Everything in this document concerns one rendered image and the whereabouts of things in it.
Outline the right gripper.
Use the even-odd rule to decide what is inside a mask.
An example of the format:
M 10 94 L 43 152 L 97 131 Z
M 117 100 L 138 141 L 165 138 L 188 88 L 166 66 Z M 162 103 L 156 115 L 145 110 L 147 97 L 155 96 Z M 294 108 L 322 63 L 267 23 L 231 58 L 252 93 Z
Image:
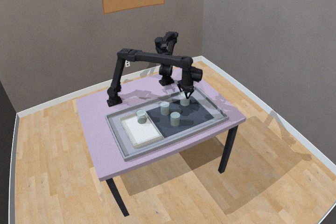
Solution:
M 185 96 L 186 96 L 186 99 L 189 99 L 189 97 L 191 96 L 191 94 L 194 92 L 194 86 L 189 86 L 189 79 L 191 78 L 188 78 L 188 79 L 185 79 L 182 77 L 181 80 L 178 81 L 178 88 L 180 90 L 180 92 L 184 91 L 185 93 Z M 181 90 L 182 89 L 182 90 Z M 187 96 L 187 94 L 190 92 L 189 96 Z

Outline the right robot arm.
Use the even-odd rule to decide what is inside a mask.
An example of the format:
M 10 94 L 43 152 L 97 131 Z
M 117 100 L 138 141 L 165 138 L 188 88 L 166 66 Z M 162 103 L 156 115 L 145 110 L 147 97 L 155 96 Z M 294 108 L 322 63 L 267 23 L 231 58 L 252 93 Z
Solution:
M 180 67 L 182 69 L 182 77 L 185 79 L 191 78 L 189 79 L 189 86 L 192 86 L 194 81 L 199 83 L 202 80 L 203 70 L 191 66 L 193 59 L 189 56 L 171 56 L 124 48 L 117 53 L 117 56 L 118 59 L 112 83 L 110 88 L 107 90 L 107 94 L 109 95 L 107 103 L 109 107 L 122 103 L 120 96 L 118 96 L 118 92 L 121 92 L 120 79 L 126 60 L 129 62 L 144 61 Z

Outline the dark grey flat mat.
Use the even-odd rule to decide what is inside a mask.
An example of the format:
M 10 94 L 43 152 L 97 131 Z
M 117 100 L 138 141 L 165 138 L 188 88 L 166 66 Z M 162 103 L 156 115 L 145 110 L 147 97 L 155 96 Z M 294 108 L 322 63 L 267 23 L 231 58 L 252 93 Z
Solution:
M 193 96 L 190 96 L 188 106 L 181 105 L 180 100 L 169 103 L 169 111 L 169 115 L 162 115 L 161 107 L 146 111 L 164 138 L 214 118 Z M 180 114 L 179 126 L 170 124 L 170 114 L 173 112 Z

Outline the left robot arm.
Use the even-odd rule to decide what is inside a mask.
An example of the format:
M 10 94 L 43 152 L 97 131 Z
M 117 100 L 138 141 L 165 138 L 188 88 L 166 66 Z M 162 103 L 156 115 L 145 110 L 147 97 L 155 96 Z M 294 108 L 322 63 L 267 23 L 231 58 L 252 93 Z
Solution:
M 177 43 L 177 37 L 178 33 L 177 32 L 171 32 L 168 31 L 166 32 L 165 36 L 162 37 L 157 37 L 155 38 L 155 49 L 157 53 L 163 53 L 163 52 L 171 52 L 173 53 L 174 45 Z M 168 46 L 168 49 L 166 48 Z M 159 75 L 162 75 L 163 77 L 161 80 L 159 80 L 159 83 L 162 86 L 173 84 L 175 81 L 171 78 L 172 75 L 172 65 L 167 65 L 165 64 L 164 66 L 161 64 L 159 68 Z

